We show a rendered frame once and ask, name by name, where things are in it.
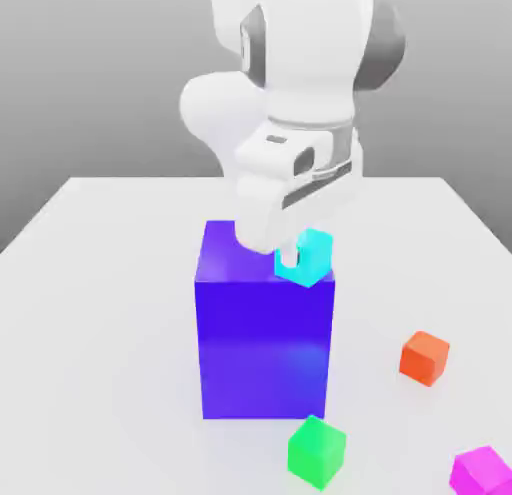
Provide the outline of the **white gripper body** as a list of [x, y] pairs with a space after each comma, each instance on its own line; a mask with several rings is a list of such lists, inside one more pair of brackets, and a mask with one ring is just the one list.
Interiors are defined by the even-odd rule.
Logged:
[[236, 191], [238, 242], [269, 254], [327, 219], [351, 198], [355, 191], [353, 163], [347, 161], [319, 178], [299, 181], [244, 175], [237, 181]]

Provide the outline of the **small cyan cube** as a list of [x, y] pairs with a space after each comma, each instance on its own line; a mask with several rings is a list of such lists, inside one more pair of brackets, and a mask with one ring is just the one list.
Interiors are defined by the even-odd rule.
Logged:
[[281, 251], [274, 253], [274, 274], [302, 287], [310, 288], [331, 272], [333, 237], [313, 228], [302, 232], [297, 240], [298, 261], [293, 268], [281, 260]]

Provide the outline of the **small orange cube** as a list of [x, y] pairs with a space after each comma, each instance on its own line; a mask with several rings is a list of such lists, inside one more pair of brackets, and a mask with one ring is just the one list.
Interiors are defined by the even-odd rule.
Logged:
[[431, 387], [443, 374], [450, 344], [425, 331], [417, 331], [404, 344], [399, 372]]

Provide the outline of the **small green cube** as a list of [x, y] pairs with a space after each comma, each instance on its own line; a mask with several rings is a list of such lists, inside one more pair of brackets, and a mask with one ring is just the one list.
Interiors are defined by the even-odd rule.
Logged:
[[310, 415], [288, 441], [288, 471], [323, 490], [344, 464], [346, 443], [343, 431]]

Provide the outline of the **small magenta cube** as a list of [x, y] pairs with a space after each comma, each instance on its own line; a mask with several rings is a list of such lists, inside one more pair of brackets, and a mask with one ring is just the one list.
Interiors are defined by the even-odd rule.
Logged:
[[449, 485], [456, 495], [512, 495], [512, 468], [491, 447], [455, 457]]

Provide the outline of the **large blue box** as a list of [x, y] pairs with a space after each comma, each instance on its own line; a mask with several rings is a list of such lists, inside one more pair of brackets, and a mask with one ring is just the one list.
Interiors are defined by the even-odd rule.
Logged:
[[194, 280], [206, 419], [325, 413], [336, 282], [274, 274], [273, 255], [241, 246], [231, 221], [206, 223]]

